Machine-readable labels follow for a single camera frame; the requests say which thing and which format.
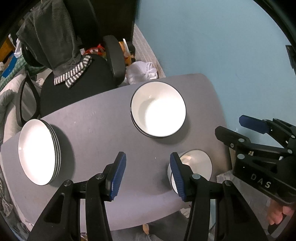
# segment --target white plastic bag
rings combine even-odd
[[[17,39],[17,46],[14,55],[16,58],[19,58],[22,55],[22,47],[19,39]]]
[[[143,81],[157,79],[157,70],[153,63],[137,61],[126,68],[126,75],[130,85]]]

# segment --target black office chair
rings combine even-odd
[[[70,14],[76,36],[81,39],[84,49],[95,47],[99,43],[99,25],[89,0],[64,0]],[[99,55],[92,54],[92,63],[68,89],[65,84],[54,85],[54,74],[51,73],[44,81],[39,97],[31,79],[27,76],[20,85],[17,94],[16,118],[19,126],[28,120],[22,117],[22,93],[26,83],[31,88],[36,100],[36,112],[31,119],[46,116],[72,103],[93,95],[112,90],[121,84],[125,77],[126,67],[122,49],[118,40],[112,36],[103,37],[107,61]],[[42,66],[33,57],[25,44],[22,54],[26,62],[35,67]]]

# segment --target blue gripper pad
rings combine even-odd
[[[256,131],[261,134],[269,133],[269,126],[264,120],[259,120],[250,116],[242,115],[239,118],[239,123],[242,127]]]
[[[113,163],[110,172],[113,172],[113,177],[110,180],[110,199],[114,200],[117,196],[121,180],[126,169],[126,154],[124,152],[119,152],[115,162]]]
[[[184,201],[185,198],[186,198],[185,184],[184,184],[184,180],[182,178],[181,172],[179,170],[179,167],[177,165],[177,160],[176,160],[173,153],[170,155],[170,168],[172,170],[172,174],[173,174],[173,177],[174,177],[174,180],[175,180],[175,183],[176,183],[178,195]]]

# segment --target chair armrest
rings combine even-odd
[[[124,81],[126,65],[122,49],[118,40],[113,35],[103,37],[106,50],[107,62],[115,78],[116,84],[120,85]]]
[[[32,90],[33,96],[36,101],[36,111],[35,111],[34,115],[30,118],[30,120],[36,119],[40,114],[40,97],[38,95],[37,90],[35,89],[35,85],[32,83],[30,77],[27,76],[20,84],[20,88],[17,92],[16,105],[15,105],[17,124],[20,127],[23,127],[24,124],[26,124],[26,122],[27,122],[22,117],[22,93],[24,91],[24,87],[26,85],[26,82],[28,83],[30,89]]]

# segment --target chair seat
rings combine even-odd
[[[54,85],[53,73],[46,78],[40,96],[41,117],[77,101],[117,88],[107,61],[99,55],[91,56],[91,65],[70,89],[64,82]]]

